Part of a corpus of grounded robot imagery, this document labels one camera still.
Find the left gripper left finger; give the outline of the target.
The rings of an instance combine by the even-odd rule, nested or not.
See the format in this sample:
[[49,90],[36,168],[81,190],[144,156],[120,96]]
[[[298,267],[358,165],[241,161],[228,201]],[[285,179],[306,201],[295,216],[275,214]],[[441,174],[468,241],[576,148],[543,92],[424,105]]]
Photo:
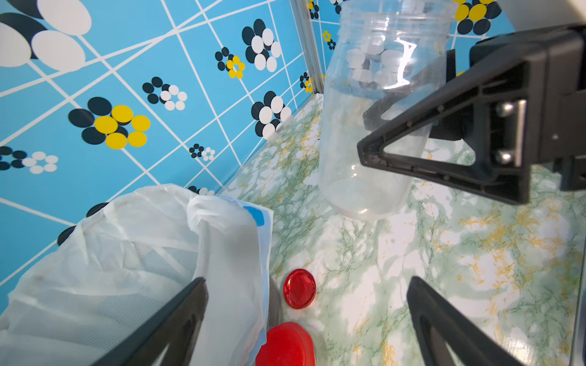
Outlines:
[[196,278],[95,365],[188,365],[204,320],[208,290]]

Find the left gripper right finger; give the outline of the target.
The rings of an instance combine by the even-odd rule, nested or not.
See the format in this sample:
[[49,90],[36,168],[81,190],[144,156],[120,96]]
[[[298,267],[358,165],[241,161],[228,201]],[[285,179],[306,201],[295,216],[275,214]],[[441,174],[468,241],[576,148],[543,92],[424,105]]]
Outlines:
[[411,278],[407,304],[425,365],[453,365],[456,355],[464,365],[521,366],[424,279]]

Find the small red jar lid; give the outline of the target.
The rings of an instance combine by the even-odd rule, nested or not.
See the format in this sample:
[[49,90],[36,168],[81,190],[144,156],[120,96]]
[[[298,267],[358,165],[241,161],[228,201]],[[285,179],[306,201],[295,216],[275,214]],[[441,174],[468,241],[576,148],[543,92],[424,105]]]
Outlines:
[[288,274],[283,284],[285,303],[295,310],[307,308],[315,299],[317,285],[314,276],[303,268]]

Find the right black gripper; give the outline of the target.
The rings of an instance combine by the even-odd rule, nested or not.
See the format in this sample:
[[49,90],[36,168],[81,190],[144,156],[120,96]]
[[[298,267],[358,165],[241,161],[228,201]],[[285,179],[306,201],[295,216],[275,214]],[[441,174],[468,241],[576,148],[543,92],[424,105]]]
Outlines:
[[[461,76],[358,142],[369,168],[420,178],[505,204],[530,199],[531,166],[585,188],[585,25],[546,27],[478,42]],[[386,152],[419,129],[463,140],[470,166]]]

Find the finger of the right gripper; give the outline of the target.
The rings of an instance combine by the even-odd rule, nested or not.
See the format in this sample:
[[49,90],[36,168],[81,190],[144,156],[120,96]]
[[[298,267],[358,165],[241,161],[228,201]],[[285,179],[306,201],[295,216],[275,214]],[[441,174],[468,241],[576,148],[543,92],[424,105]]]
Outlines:
[[[395,119],[420,100],[436,91],[436,84],[428,79],[433,76],[439,66],[446,67],[445,81],[456,78],[456,50],[448,50],[444,57],[436,58],[431,64],[422,68],[411,80],[409,85],[394,88],[385,92],[385,96],[379,99],[363,113],[363,124],[373,136],[374,132]],[[427,138],[457,141],[456,120],[448,118],[446,121],[437,120],[426,128],[421,128],[406,137],[404,140],[424,141]]]

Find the clear jar of mung beans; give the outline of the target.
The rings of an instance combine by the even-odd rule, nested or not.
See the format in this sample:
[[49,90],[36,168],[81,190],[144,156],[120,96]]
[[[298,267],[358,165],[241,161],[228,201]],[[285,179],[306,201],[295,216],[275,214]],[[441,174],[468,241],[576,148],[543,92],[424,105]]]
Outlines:
[[447,80],[453,1],[347,1],[330,61],[320,122],[318,186],[346,217],[376,221],[398,212],[412,180],[369,168],[360,140]]

